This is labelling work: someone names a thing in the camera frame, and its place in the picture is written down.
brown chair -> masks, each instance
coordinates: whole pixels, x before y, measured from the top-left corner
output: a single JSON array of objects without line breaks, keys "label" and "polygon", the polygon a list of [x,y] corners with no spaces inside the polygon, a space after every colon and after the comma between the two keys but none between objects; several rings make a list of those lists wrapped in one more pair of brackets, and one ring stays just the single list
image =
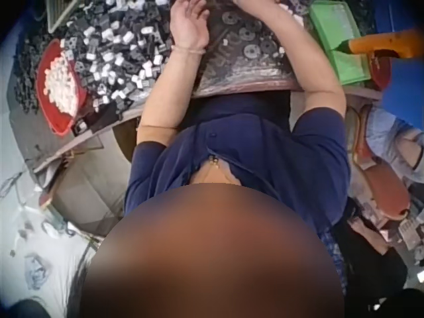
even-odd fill
[{"label": "brown chair", "polygon": [[409,193],[392,167],[381,158],[377,158],[366,141],[366,125],[371,108],[371,105],[367,105],[360,111],[359,132],[353,160],[362,172],[377,208],[387,218],[400,221],[409,212]]}]

table surface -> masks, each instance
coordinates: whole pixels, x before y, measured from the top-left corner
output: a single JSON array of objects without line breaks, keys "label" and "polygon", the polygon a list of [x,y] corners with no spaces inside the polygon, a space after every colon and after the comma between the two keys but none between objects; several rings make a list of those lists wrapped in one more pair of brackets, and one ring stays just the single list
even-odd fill
[{"label": "table surface", "polygon": [[[292,0],[292,2],[297,5],[288,3],[291,9],[305,17],[305,27],[309,29],[310,24],[306,14],[311,0]],[[246,91],[299,89],[290,63],[285,56],[272,57],[261,52],[259,57],[249,59],[244,55],[244,48],[249,44],[260,46],[263,40],[273,40],[277,43],[268,28],[262,24],[260,30],[246,40],[243,35],[240,36],[240,29],[254,21],[251,16],[243,13],[227,0],[209,1],[208,6],[211,10],[209,18],[211,42],[200,67],[199,79],[193,92],[194,97]],[[225,20],[223,15],[228,13],[232,18],[230,25],[228,20],[226,20],[227,23],[223,22]],[[13,104],[13,96],[10,93],[10,91],[13,92],[13,82],[11,78],[8,89],[9,104]],[[371,94],[379,98],[378,94],[372,92]],[[120,122],[112,123],[97,131],[96,134],[139,116],[142,106],[143,102],[135,103],[123,113]],[[51,132],[41,111],[36,115],[33,113],[25,115],[20,107],[11,107],[10,120],[23,157],[28,160],[28,166],[34,172],[40,171],[51,161],[94,135],[91,131],[87,131],[77,137],[70,133],[60,138]]]}]

red basket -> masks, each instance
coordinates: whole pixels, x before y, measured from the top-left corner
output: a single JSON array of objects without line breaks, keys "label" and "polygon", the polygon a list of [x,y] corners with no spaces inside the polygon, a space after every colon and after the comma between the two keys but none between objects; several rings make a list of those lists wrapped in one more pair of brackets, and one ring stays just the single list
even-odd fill
[{"label": "red basket", "polygon": [[76,83],[76,94],[78,99],[77,111],[74,116],[70,116],[67,113],[61,113],[59,109],[48,100],[48,96],[45,96],[44,84],[46,81],[45,69],[50,68],[50,63],[57,57],[60,57],[62,49],[60,48],[60,41],[55,38],[50,42],[47,49],[41,58],[40,64],[38,65],[38,73],[36,79],[36,91],[37,98],[40,102],[42,112],[47,119],[47,122],[53,132],[59,136],[65,136],[69,133],[71,126],[75,121],[75,117],[81,106],[84,104],[85,98],[87,97],[87,91],[81,86],[80,80],[74,72],[74,62],[68,63],[68,68],[73,75]]}]

